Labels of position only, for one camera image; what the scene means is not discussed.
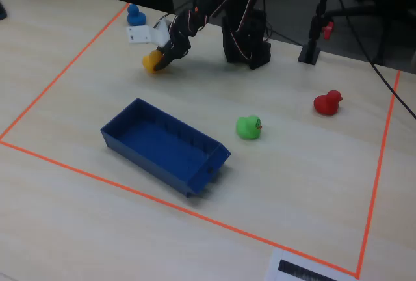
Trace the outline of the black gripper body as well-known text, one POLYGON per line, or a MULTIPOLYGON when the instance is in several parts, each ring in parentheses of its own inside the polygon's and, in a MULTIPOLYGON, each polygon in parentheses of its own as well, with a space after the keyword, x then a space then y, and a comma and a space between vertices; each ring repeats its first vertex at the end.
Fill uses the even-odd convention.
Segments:
POLYGON ((194 10, 182 11, 170 26, 170 48, 166 52, 168 60, 184 57, 191 48, 190 37, 195 37, 202 27, 202 16, 194 10))

